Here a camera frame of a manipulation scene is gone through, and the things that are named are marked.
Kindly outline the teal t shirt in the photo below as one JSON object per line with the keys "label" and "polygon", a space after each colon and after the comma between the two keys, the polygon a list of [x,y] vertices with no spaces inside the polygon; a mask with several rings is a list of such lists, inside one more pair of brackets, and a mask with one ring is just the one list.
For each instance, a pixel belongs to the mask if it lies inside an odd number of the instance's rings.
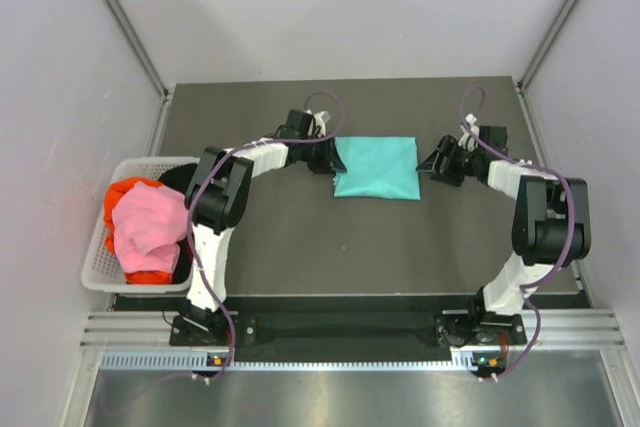
{"label": "teal t shirt", "polygon": [[419,201],[418,148],[415,137],[338,137],[347,173],[334,176],[336,198]]}

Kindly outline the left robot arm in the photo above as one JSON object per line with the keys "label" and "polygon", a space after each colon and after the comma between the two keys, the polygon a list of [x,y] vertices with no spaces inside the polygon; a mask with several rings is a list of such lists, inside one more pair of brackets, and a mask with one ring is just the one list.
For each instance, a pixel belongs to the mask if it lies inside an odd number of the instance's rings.
{"label": "left robot arm", "polygon": [[335,135],[327,130],[330,119],[326,111],[292,109],[273,134],[235,148],[208,147],[200,156],[185,194],[186,240],[193,262],[189,305],[181,315],[192,322],[192,331],[203,342],[220,341],[231,323],[224,307],[225,270],[252,180],[298,162],[314,174],[346,171]]}

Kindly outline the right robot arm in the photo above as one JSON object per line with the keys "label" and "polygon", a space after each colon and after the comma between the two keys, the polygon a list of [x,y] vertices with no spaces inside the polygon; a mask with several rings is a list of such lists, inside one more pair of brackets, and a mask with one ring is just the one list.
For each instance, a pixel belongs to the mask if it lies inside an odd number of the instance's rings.
{"label": "right robot arm", "polygon": [[487,343],[515,335],[526,300],[543,278],[583,259],[591,248],[588,184],[561,179],[525,161],[508,158],[504,127],[466,127],[463,136],[443,136],[416,170],[459,187],[468,177],[515,202],[513,252],[499,274],[483,286],[466,315],[441,316],[441,332]]}

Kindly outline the black t shirt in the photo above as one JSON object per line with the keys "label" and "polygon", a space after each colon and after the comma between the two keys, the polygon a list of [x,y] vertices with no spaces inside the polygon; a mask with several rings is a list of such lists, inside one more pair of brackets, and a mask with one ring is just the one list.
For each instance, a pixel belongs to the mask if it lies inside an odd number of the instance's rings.
{"label": "black t shirt", "polygon": [[189,163],[171,168],[164,172],[158,178],[158,181],[170,189],[181,194],[185,194],[189,188],[196,168],[196,163]]}

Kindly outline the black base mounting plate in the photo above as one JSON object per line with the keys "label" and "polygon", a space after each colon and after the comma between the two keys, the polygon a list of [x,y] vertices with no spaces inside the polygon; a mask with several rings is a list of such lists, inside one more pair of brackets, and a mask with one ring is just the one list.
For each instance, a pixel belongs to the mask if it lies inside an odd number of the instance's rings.
{"label": "black base mounting plate", "polygon": [[523,346],[515,335],[443,334],[441,316],[464,316],[475,295],[231,296],[231,323],[206,330],[178,309],[173,347],[228,347],[236,361],[430,361],[452,348]]}

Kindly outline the pink t shirt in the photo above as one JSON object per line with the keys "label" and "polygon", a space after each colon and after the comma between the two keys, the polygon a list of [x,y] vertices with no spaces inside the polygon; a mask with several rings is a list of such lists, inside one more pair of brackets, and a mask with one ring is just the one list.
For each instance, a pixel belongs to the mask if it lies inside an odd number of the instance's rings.
{"label": "pink t shirt", "polygon": [[125,274],[173,275],[187,227],[182,193],[138,181],[118,200],[112,220],[114,253]]}

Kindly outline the orange t shirt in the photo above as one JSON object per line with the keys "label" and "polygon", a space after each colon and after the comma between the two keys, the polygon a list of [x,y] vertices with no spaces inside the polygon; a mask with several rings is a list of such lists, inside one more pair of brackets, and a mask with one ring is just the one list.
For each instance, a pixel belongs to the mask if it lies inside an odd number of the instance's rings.
{"label": "orange t shirt", "polygon": [[[104,241],[104,245],[110,254],[116,255],[114,244],[115,224],[113,221],[113,210],[121,198],[133,189],[138,182],[153,188],[162,186],[162,183],[158,180],[136,176],[115,182],[111,184],[106,191],[103,202],[103,220],[108,230],[108,235]],[[125,271],[124,276],[128,283],[134,285],[167,285],[171,284],[173,280],[172,273],[162,271],[137,271],[132,273]]]}

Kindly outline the aluminium front rail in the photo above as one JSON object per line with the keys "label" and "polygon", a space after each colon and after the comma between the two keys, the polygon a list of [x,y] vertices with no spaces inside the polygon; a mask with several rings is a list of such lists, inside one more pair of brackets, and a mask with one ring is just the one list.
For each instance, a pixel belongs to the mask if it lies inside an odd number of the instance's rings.
{"label": "aluminium front rail", "polygon": [[[169,316],[159,312],[92,312],[80,340],[83,350],[154,350],[169,347]],[[603,309],[543,309],[540,316],[522,314],[524,331],[540,332],[540,350],[623,349],[625,343],[615,315]]]}

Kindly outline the left aluminium frame post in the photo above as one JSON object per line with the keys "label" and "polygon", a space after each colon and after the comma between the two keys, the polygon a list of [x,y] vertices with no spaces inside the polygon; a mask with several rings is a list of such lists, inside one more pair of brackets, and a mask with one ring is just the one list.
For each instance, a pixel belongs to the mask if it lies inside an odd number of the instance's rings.
{"label": "left aluminium frame post", "polygon": [[122,3],[120,0],[103,1],[154,90],[161,97],[167,97],[169,88],[162,80]]}

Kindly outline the aluminium frame post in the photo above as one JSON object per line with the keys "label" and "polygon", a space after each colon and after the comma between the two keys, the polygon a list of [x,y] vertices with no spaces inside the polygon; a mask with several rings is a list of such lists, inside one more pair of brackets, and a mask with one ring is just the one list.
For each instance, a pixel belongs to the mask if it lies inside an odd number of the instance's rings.
{"label": "aluminium frame post", "polygon": [[169,88],[162,80],[122,3],[120,0],[103,1],[154,90],[161,97],[167,97]]}
{"label": "aluminium frame post", "polygon": [[559,9],[553,16],[551,23],[528,62],[524,73],[516,82],[516,90],[521,96],[525,95],[528,87],[534,81],[580,2],[581,0],[562,0]]}

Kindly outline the right aluminium frame post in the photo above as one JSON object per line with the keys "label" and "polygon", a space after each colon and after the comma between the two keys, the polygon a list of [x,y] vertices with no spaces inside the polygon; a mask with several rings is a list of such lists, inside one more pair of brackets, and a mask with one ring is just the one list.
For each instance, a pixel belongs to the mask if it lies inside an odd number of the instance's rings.
{"label": "right aluminium frame post", "polygon": [[525,95],[528,87],[534,81],[580,2],[581,0],[562,0],[559,9],[553,16],[551,23],[528,62],[524,73],[516,82],[516,90],[521,96]]}

